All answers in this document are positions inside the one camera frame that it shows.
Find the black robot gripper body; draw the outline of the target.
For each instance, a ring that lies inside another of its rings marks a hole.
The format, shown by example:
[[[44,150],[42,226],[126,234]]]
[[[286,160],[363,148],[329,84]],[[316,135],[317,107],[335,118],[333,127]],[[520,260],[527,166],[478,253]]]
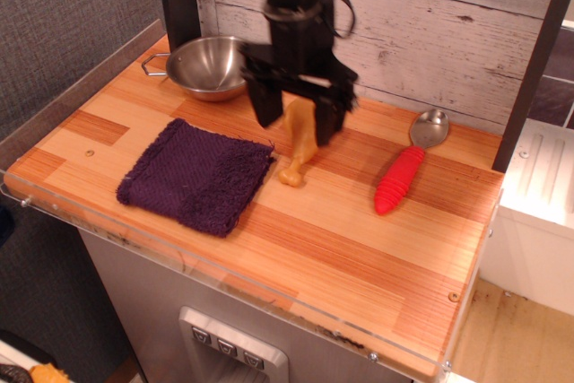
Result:
[[[271,42],[244,43],[242,75],[247,80],[273,81],[283,91],[308,100],[338,100],[346,110],[355,102],[358,75],[334,54],[335,16],[332,8],[265,11]]]

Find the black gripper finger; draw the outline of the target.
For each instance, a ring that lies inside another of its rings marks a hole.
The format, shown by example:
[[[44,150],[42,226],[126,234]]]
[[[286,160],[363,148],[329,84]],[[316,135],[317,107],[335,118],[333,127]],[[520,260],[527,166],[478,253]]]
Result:
[[[316,138],[318,146],[329,144],[332,136],[343,126],[346,109],[338,100],[315,102]]]
[[[283,114],[282,89],[273,81],[247,80],[248,94],[263,128],[272,125]]]

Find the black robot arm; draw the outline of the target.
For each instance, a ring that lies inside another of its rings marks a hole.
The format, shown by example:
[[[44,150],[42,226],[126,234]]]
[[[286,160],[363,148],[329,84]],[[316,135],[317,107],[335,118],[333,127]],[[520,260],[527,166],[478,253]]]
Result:
[[[315,105],[317,144],[324,146],[344,124],[356,101],[358,75],[333,52],[336,0],[265,0],[268,44],[243,43],[241,75],[260,126],[283,114],[288,91]],[[350,0],[340,0],[346,6]]]

